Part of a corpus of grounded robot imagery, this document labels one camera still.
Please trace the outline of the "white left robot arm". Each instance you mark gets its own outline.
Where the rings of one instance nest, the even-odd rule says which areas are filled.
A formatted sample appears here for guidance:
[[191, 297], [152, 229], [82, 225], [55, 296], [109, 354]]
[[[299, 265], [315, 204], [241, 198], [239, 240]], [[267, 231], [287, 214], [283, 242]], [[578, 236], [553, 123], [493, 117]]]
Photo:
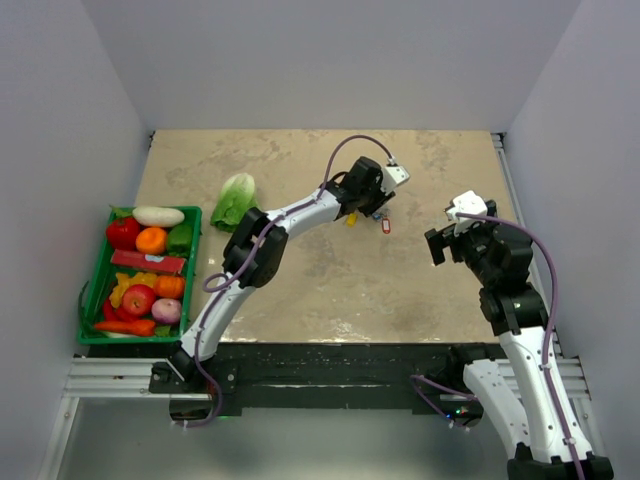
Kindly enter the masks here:
[[203, 285], [209, 299], [171, 347], [166, 365], [173, 382], [185, 392], [196, 392], [205, 385], [204, 363], [215, 356], [242, 304], [275, 277], [289, 241], [356, 211], [371, 215], [408, 179], [395, 158], [382, 166], [362, 156], [342, 177], [326, 178], [297, 202], [270, 211], [251, 208], [223, 250], [222, 271]]

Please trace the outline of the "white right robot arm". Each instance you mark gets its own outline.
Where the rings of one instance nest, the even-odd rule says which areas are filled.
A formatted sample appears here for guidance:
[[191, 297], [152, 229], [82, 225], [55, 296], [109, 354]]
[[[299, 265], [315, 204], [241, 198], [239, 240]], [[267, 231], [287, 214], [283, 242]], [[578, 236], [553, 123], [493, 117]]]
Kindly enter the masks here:
[[611, 479], [610, 460], [595, 453], [572, 409], [552, 349], [557, 304], [529, 282], [533, 251], [548, 251], [524, 227], [469, 215], [467, 225], [426, 232], [434, 264], [450, 255], [481, 284], [481, 311], [506, 354], [517, 388], [497, 376], [494, 360], [461, 358], [445, 369], [448, 386], [477, 400], [507, 452], [510, 479]]

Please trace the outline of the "key bunch with red carabiner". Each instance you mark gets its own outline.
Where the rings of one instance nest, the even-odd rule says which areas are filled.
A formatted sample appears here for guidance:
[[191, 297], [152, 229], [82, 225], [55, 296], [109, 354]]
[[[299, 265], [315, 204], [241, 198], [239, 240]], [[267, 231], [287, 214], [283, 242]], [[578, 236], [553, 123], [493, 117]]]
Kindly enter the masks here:
[[353, 212], [347, 215], [345, 220], [345, 225], [348, 227], [354, 227], [360, 218], [368, 219], [370, 221], [376, 222], [380, 225], [381, 231], [388, 235], [391, 233], [391, 221], [388, 210], [378, 210], [373, 212], [369, 216], [365, 216], [361, 212]]

